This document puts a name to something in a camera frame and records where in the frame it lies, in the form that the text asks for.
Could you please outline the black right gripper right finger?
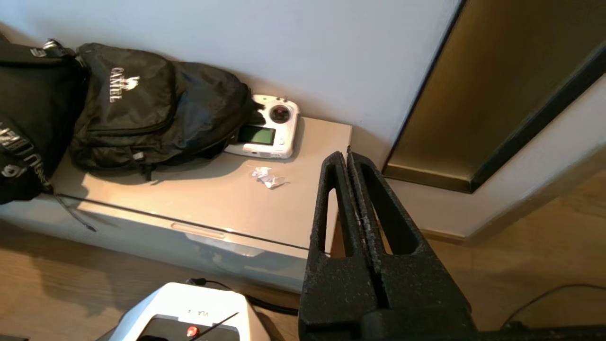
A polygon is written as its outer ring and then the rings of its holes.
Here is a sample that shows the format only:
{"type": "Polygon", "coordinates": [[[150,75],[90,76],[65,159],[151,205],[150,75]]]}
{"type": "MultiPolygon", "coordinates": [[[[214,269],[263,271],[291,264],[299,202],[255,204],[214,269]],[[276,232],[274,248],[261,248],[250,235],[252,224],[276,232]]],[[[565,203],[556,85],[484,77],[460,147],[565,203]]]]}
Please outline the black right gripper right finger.
{"type": "Polygon", "coordinates": [[[374,163],[351,154],[350,179],[380,306],[468,313],[467,298],[374,163]]]}

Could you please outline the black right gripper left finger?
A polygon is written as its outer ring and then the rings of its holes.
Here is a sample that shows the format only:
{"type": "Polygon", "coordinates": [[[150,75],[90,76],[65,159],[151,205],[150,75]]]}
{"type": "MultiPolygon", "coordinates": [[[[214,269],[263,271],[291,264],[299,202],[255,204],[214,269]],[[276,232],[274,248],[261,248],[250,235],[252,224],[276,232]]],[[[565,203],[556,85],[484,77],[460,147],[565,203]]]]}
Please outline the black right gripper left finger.
{"type": "Polygon", "coordinates": [[[363,196],[358,153],[335,152],[321,166],[310,234],[299,320],[304,327],[352,327],[387,306],[382,279],[373,259],[377,218],[363,196]],[[325,252],[329,194],[334,191],[338,216],[344,219],[346,256],[325,252]]]}

